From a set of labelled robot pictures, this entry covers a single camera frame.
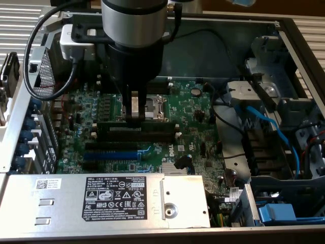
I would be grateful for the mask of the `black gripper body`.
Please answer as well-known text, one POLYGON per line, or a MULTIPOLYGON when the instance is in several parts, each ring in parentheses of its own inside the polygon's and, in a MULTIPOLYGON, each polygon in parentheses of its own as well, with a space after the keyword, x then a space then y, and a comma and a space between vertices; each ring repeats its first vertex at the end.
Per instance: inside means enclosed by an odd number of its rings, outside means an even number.
POLYGON ((143 48, 128 48, 117 44, 106 46, 111 79, 124 87, 143 89, 161 71, 163 42, 143 48))

